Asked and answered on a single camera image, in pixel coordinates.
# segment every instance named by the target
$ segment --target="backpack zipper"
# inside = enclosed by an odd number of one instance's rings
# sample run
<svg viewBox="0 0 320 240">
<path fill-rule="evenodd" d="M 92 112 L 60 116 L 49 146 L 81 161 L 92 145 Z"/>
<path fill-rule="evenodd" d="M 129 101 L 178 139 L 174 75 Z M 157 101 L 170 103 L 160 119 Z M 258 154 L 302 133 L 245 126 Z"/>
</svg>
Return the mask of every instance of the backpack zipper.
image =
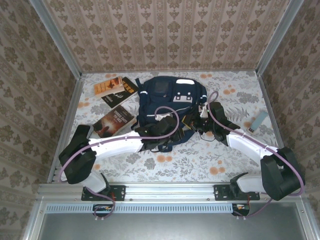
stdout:
<svg viewBox="0 0 320 240">
<path fill-rule="evenodd" d="M 190 108 L 190 106 L 187 106 L 187 107 L 185 107 L 185 108 L 180 108 L 180 109 L 178 109 L 178 110 L 176 110 L 176 112 L 178 112 L 178 111 L 181 111 L 181 110 L 186 110 L 186 109 L 189 109 Z M 166 113 L 161 113 L 161 114 L 173 114 L 174 112 L 172 111 L 172 112 L 166 112 Z M 147 117 L 154 117 L 155 115 L 154 114 L 152 114 L 152 115 L 147 115 Z"/>
</svg>

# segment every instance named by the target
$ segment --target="book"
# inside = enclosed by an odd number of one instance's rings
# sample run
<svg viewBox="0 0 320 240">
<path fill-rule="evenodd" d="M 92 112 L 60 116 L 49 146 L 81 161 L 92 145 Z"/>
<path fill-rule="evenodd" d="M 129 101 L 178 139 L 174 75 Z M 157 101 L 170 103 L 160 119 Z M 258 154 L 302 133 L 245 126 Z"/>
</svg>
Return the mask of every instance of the book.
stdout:
<svg viewBox="0 0 320 240">
<path fill-rule="evenodd" d="M 116 77 L 111 80 L 97 83 L 93 85 L 93 88 L 94 95 L 100 98 L 109 94 L 116 94 L 125 90 L 121 77 Z"/>
<path fill-rule="evenodd" d="M 116 135 L 133 120 L 134 116 L 119 105 L 93 124 L 93 130 L 100 138 L 109 138 Z"/>
<path fill-rule="evenodd" d="M 109 107 L 112 109 L 124 102 L 125 100 L 131 98 L 138 91 L 138 87 L 132 81 L 130 81 L 129 78 L 124 77 L 122 79 L 122 83 L 124 91 L 109 94 L 102 97 L 106 104 L 108 104 Z"/>
</svg>

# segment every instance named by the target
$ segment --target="metal panel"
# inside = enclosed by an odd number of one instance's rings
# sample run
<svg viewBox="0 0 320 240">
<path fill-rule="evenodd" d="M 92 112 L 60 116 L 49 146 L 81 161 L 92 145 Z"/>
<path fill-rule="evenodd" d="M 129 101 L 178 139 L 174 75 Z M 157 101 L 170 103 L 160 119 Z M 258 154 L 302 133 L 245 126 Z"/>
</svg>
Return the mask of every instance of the metal panel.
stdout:
<svg viewBox="0 0 320 240">
<path fill-rule="evenodd" d="M 315 216 L 308 202 L 297 202 L 296 208 L 302 223 L 304 234 L 307 239 L 319 239 L 319 227 L 314 225 Z"/>
<path fill-rule="evenodd" d="M 252 204 L 252 210 L 261 208 Z M 260 215 L 46 214 L 39 240 L 306 240 L 294 203 L 272 203 Z"/>
</svg>

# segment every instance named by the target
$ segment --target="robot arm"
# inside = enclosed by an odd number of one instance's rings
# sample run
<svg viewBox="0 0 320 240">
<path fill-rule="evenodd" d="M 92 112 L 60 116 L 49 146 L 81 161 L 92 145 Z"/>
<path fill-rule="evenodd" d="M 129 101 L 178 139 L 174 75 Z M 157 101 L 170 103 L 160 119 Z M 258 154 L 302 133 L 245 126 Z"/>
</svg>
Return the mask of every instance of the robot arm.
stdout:
<svg viewBox="0 0 320 240">
<path fill-rule="evenodd" d="M 226 130 L 210 117 L 201 117 L 204 115 L 203 113 L 187 115 L 182 122 L 200 134 L 212 132 L 217 141 L 237 149 L 261 167 L 261 174 L 242 173 L 231 179 L 232 194 L 235 197 L 240 192 L 267 193 L 272 199 L 279 201 L 301 187 L 296 173 L 267 148 L 284 158 L 300 175 L 303 184 L 306 184 L 297 159 L 291 149 L 288 147 L 278 149 L 277 147 L 267 146 L 256 139 L 253 142 L 244 137 L 246 133 L 238 125 L 227 119 L 224 108 L 219 102 L 214 101 L 209 106 L 204 105 L 203 109 L 200 109 L 201 112 L 207 112 L 207 107 L 210 108 L 219 123 L 234 130 L 237 134 Z"/>
<path fill-rule="evenodd" d="M 125 153 L 136 153 L 145 150 L 152 150 L 159 145 L 166 145 L 178 142 L 184 136 L 181 128 L 177 127 L 177 121 L 168 116 L 161 119 L 157 124 L 149 124 L 138 127 L 134 131 L 124 135 L 108 138 L 88 138 L 93 131 L 88 125 L 79 125 L 69 143 L 60 153 L 59 161 L 62 166 L 82 148 L 87 148 L 78 154 L 65 168 L 61 179 L 67 180 L 69 184 L 81 183 L 95 193 L 109 187 L 106 178 L 93 170 L 96 159 L 104 159 Z"/>
<path fill-rule="evenodd" d="M 187 115 L 182 122 L 187 127 L 199 132 L 200 134 L 212 132 L 217 141 L 228 147 L 241 151 L 261 166 L 261 174 L 253 175 L 243 173 L 232 179 L 231 184 L 233 184 L 234 195 L 237 195 L 238 192 L 259 192 L 267 193 L 274 200 L 280 200 L 300 188 L 300 182 L 297 176 L 290 168 L 284 165 L 278 157 L 266 150 L 266 148 L 263 148 L 243 137 L 245 132 L 241 130 L 238 125 L 232 123 L 226 118 L 224 109 L 219 102 L 211 102 L 209 107 L 219 123 L 232 130 L 236 130 L 240 135 L 229 132 L 216 124 L 210 117 L 208 117 L 208 115 L 203 113 Z M 106 158 L 124 153 L 136 153 L 145 150 L 152 150 L 159 145 L 180 141 L 183 137 L 183 131 L 181 128 L 178 128 L 178 130 L 169 137 L 161 139 L 157 138 L 172 132 L 176 125 L 177 121 L 174 118 L 166 116 L 157 124 L 139 127 L 122 136 L 109 137 L 107 138 L 108 140 L 115 139 L 115 141 L 111 141 L 106 144 L 97 144 L 105 141 L 106 138 L 88 139 L 88 128 L 90 127 L 80 125 L 77 128 L 70 144 L 59 155 L 61 165 L 64 165 L 66 161 L 81 148 L 92 144 L 97 145 L 92 146 L 82 152 L 82 154 L 79 154 L 66 167 L 64 173 L 68 183 L 81 183 L 96 193 L 108 188 L 109 184 L 106 178 L 92 169 L 97 158 Z M 131 139 L 128 137 L 154 137 L 154 139 Z M 289 148 L 269 148 L 285 158 L 299 172 L 300 176 L 302 176 L 295 155 Z"/>
</svg>

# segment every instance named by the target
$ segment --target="patterned wallpaper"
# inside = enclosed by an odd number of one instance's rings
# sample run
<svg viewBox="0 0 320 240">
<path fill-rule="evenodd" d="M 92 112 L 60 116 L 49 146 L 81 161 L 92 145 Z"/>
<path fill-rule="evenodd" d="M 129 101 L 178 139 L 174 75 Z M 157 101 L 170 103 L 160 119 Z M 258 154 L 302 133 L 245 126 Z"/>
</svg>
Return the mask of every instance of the patterned wallpaper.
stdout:
<svg viewBox="0 0 320 240">
<path fill-rule="evenodd" d="M 47 181 L 75 79 L 27 0 L 0 0 L 0 239 L 18 239 Z"/>
<path fill-rule="evenodd" d="M 289 0 L 45 0 L 83 72 L 255 69 Z"/>
<path fill-rule="evenodd" d="M 304 1 L 263 81 L 284 144 L 305 172 L 320 223 L 320 1 Z"/>
</svg>

